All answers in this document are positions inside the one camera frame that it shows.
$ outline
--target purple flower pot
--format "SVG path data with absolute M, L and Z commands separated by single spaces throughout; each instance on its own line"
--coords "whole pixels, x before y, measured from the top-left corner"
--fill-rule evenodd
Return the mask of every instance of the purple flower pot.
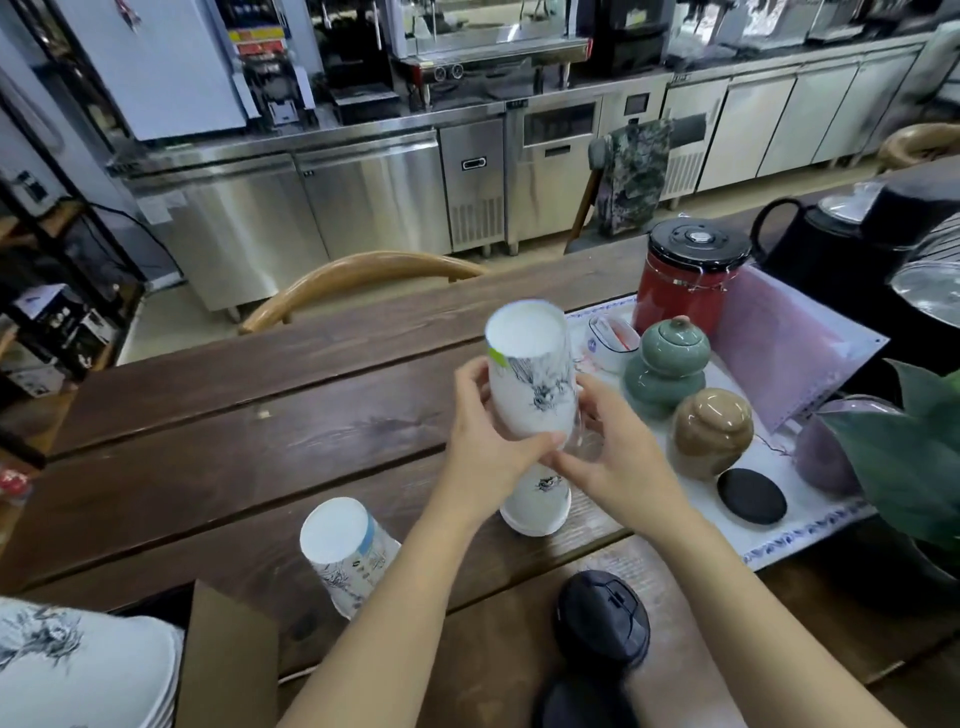
M 899 414 L 890 402 L 866 395 L 851 395 L 827 402 L 797 436 L 793 464 L 809 485 L 837 496 L 852 496 L 863 488 L 840 443 L 819 416 L 821 412 L 886 412 Z

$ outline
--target tile floor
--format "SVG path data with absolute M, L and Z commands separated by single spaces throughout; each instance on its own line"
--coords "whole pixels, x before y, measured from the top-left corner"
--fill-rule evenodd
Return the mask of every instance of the tile floor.
M 695 217 L 729 215 L 742 209 L 765 205 L 777 197 L 802 195 L 839 184 L 859 182 L 875 175 L 876 169 L 876 162 L 872 159 L 863 160 L 852 168 L 807 167 L 692 195 L 681 201 L 677 212 L 683 211 Z M 657 216 L 670 217 L 674 214 L 676 212 L 664 207 L 658 211 Z M 489 260 L 482 260 L 479 254 L 469 257 L 482 261 L 495 273 L 504 272 L 560 257 L 564 253 L 564 243 L 565 234 L 562 234 L 521 243 L 520 255 L 516 257 L 506 255 L 505 250 L 496 250 Z M 446 279 L 415 279 L 380 284 L 325 299 L 295 314 L 295 318 L 329 313 L 362 303 L 375 303 L 446 285 Z M 230 338 L 237 335 L 236 330 L 236 324 L 224 312 L 207 311 L 189 284 L 169 288 L 150 296 L 140 306 L 117 363 L 129 364 Z

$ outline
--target person's left hand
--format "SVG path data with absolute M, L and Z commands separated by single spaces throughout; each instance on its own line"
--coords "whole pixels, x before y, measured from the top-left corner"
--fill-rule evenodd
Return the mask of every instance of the person's left hand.
M 427 505 L 445 520 L 476 529 L 507 499 L 520 476 L 564 443 L 562 432 L 505 440 L 493 427 L 487 357 L 477 356 L 455 375 L 457 414 L 446 462 Z

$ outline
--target white tray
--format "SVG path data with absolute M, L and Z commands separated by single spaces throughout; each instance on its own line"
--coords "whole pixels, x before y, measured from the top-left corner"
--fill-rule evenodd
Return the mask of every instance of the white tray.
M 585 345 L 587 319 L 603 311 L 629 322 L 635 301 L 636 296 L 627 296 L 566 314 L 570 324 L 573 356 L 579 371 L 600 376 L 610 384 L 620 386 L 615 376 L 599 371 L 589 359 Z M 707 386 L 722 387 L 743 396 L 743 390 L 726 373 L 723 362 L 716 356 L 707 365 L 706 373 Z M 811 488 L 793 467 L 793 458 L 773 449 L 792 451 L 791 434 L 784 431 L 771 436 L 758 418 L 754 418 L 754 427 L 754 441 L 737 461 L 736 467 L 763 473 L 780 486 L 786 496 L 787 512 L 779 523 L 761 526 L 743 521 L 727 510 L 717 496 L 714 486 L 680 476 L 686 494 L 693 504 L 720 529 L 731 546 L 741 555 L 743 563 L 751 569 L 756 571 L 769 566 L 876 512 L 862 497 L 832 497 Z M 653 423 L 651 429 L 663 448 L 668 424 Z

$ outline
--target green label on cup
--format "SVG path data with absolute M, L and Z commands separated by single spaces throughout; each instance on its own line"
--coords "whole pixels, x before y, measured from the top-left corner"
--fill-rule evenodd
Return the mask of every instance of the green label on cup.
M 509 364 L 507 364 L 507 357 L 504 356 L 502 353 L 498 352 L 493 347 L 487 347 L 487 354 L 489 354 L 490 358 L 493 361 L 495 361 L 497 364 L 499 364 L 501 367 L 503 367 L 504 369 L 506 369 L 509 366 Z

